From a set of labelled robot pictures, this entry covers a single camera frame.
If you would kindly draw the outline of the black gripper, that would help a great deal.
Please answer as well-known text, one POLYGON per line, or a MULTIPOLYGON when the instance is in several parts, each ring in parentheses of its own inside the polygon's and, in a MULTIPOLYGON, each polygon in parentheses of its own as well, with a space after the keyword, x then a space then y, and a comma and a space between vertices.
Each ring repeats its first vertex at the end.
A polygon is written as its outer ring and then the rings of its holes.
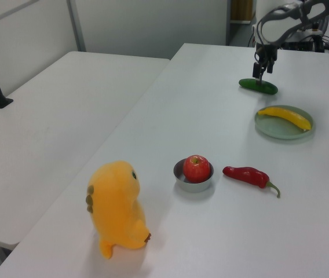
POLYGON ((267 73, 273 72, 275 61, 277 60, 278 47, 271 44, 255 44, 255 60, 253 65, 253 78, 256 84, 262 83, 263 68, 262 65, 266 65, 267 73))

